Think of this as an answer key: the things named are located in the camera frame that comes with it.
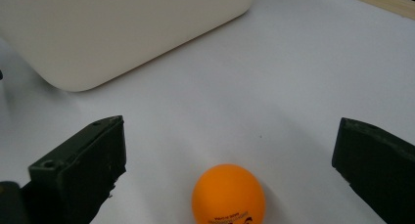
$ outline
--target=ping pong ball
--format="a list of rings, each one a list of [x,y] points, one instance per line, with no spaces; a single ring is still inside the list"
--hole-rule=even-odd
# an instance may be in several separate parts
[[[265,196],[256,178],[235,164],[206,171],[195,185],[192,209],[197,224],[260,224]]]

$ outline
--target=white tabletop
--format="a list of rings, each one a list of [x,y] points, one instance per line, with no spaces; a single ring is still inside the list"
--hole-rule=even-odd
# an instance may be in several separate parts
[[[194,223],[199,176],[237,163],[264,224],[383,220],[331,166],[341,117],[415,143],[415,21],[356,0],[254,0],[250,11],[96,89],[42,80],[0,41],[0,181],[88,123],[122,114],[127,172],[93,223]]]

